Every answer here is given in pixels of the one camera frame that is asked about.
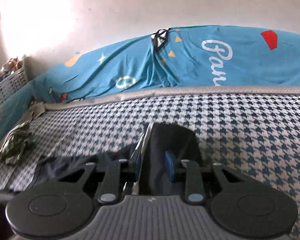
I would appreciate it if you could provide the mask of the black t-shirt white stripes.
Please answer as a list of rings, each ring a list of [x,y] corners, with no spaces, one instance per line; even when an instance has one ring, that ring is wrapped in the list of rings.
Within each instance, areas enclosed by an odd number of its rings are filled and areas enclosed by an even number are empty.
[[[117,152],[101,152],[87,156],[40,156],[34,170],[31,186],[39,185],[52,178],[62,176],[75,168],[96,163],[98,167],[107,166],[111,161],[129,159],[136,144],[127,145]],[[166,155],[169,152],[175,159],[187,159],[203,165],[198,140],[194,131],[176,124],[154,123],[142,162],[139,193],[163,196],[181,194],[179,183],[170,183],[166,173]]]

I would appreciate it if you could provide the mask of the houndstooth blue white blanket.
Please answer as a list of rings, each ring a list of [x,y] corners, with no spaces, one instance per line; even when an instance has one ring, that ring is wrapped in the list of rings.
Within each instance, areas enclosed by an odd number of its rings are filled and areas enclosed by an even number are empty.
[[[138,140],[166,122],[197,136],[204,161],[218,161],[289,194],[300,239],[300,95],[176,95],[47,111],[30,124],[35,149],[19,168],[0,164],[0,190],[24,190],[40,156],[92,155]]]

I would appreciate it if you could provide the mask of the white perforated laundry basket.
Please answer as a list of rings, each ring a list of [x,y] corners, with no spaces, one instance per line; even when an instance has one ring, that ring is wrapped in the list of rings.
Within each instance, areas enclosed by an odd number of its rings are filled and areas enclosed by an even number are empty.
[[[3,78],[0,77],[0,105],[28,83],[24,60],[18,64],[20,65],[18,70],[4,75]]]

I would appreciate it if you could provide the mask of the blue cartoon print bedsheet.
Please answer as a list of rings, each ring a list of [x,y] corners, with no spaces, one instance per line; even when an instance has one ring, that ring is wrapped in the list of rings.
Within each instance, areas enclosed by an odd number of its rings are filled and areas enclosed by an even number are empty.
[[[206,25],[160,29],[37,76],[0,105],[0,140],[32,100],[67,103],[161,87],[298,86],[300,35]]]

